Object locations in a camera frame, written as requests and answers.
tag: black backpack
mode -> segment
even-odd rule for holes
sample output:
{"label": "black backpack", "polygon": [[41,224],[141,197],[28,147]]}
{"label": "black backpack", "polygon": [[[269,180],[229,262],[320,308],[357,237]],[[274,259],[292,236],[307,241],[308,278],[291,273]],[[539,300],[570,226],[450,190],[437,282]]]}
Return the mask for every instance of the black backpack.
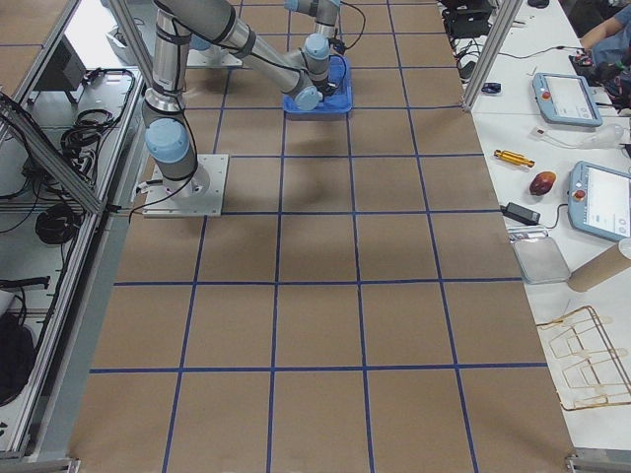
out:
{"label": "black backpack", "polygon": [[29,381],[35,364],[31,331],[12,313],[0,316],[0,406],[13,401]]}

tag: blue tray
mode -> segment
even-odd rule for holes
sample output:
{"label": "blue tray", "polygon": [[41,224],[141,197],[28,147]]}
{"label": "blue tray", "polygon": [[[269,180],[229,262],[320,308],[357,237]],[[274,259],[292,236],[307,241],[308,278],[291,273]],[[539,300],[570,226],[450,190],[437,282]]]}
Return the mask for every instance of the blue tray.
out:
{"label": "blue tray", "polygon": [[288,118],[296,120],[324,120],[340,118],[353,107],[353,92],[351,89],[351,66],[348,59],[341,56],[331,56],[328,79],[338,85],[338,89],[330,97],[321,101],[316,108],[309,111],[300,110],[291,97],[283,97],[283,109]]}

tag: yellow tool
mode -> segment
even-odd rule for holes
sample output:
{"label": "yellow tool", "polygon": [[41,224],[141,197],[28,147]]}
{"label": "yellow tool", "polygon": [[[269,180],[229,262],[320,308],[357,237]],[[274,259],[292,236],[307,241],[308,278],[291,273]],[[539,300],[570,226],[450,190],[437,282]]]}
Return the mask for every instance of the yellow tool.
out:
{"label": "yellow tool", "polygon": [[507,163],[511,163],[515,166],[528,166],[532,168],[534,166],[534,161],[529,160],[526,156],[520,155],[518,153],[513,153],[512,151],[500,151],[495,150],[493,156],[499,158],[502,161],[506,161]]}

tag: black computer mouse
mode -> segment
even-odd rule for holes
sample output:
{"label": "black computer mouse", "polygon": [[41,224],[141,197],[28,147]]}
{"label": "black computer mouse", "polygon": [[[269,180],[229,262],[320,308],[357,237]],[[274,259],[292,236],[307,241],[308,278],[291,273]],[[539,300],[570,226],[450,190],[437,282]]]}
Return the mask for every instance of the black computer mouse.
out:
{"label": "black computer mouse", "polygon": [[550,0],[528,0],[528,4],[534,8],[545,8],[550,4]]}

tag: brown cylinder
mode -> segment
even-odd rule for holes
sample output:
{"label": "brown cylinder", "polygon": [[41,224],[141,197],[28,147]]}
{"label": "brown cylinder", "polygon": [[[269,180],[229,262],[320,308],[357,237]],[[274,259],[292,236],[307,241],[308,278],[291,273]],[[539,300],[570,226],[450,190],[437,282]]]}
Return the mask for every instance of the brown cylinder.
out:
{"label": "brown cylinder", "polygon": [[627,268],[631,268],[631,238],[622,239],[574,271],[568,286],[584,293]]}

